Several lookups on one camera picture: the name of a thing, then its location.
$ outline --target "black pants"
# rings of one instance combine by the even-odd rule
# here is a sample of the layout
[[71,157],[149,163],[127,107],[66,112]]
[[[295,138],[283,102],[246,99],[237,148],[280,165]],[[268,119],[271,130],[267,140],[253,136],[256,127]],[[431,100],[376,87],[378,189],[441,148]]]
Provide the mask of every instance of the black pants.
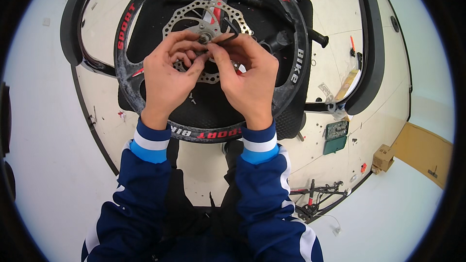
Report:
[[177,169],[179,141],[170,140],[167,159],[172,165],[172,175],[165,198],[167,215],[164,219],[164,239],[196,236],[211,231],[216,236],[244,240],[238,232],[241,216],[236,211],[236,204],[241,198],[241,193],[235,183],[236,159],[243,153],[243,142],[231,141],[225,148],[228,171],[224,178],[230,187],[225,193],[221,207],[213,207],[206,212],[195,208],[186,197],[183,171]]

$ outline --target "wooden board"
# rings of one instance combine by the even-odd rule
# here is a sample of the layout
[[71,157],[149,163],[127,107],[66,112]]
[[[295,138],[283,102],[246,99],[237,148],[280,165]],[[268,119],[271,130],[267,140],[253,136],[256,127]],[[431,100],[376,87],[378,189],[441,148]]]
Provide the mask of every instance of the wooden board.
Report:
[[[409,122],[405,124],[392,148],[395,156],[444,188],[450,168],[453,144]],[[428,173],[435,172],[437,178]]]

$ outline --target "white wall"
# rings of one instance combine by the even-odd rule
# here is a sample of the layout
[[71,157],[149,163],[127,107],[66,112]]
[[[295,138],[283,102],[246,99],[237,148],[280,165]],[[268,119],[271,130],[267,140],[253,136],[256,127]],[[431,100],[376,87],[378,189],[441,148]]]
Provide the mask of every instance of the white wall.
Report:
[[[67,0],[33,0],[9,51],[16,206],[50,261],[80,261],[87,228],[116,180],[92,138],[61,51]],[[42,20],[50,18],[50,26]]]
[[410,122],[453,142],[453,89],[449,64],[437,29],[422,0],[390,2],[403,29],[411,62]]
[[324,261],[401,262],[417,246],[439,204],[442,189],[396,159],[387,173],[372,174],[349,197],[311,223]]

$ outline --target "cardboard box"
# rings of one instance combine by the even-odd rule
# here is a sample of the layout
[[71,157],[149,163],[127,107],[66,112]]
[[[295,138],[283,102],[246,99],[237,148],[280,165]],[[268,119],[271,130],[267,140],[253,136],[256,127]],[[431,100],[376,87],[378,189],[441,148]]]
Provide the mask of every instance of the cardboard box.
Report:
[[372,165],[379,167],[381,170],[387,172],[393,164],[393,156],[395,150],[387,145],[381,145],[372,159]]
[[379,174],[381,172],[380,168],[374,165],[370,167],[370,171],[372,171],[374,174]]

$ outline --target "cuff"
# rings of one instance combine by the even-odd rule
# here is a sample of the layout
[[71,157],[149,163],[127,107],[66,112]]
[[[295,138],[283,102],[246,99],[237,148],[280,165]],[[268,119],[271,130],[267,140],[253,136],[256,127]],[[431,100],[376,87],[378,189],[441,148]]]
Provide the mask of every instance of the cuff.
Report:
[[254,165],[271,161],[278,155],[275,120],[263,131],[251,131],[242,127],[244,151],[242,159]]
[[139,118],[134,141],[130,144],[130,149],[139,159],[159,164],[167,160],[167,147],[170,142],[172,131],[167,124],[165,131],[156,131],[148,128]]

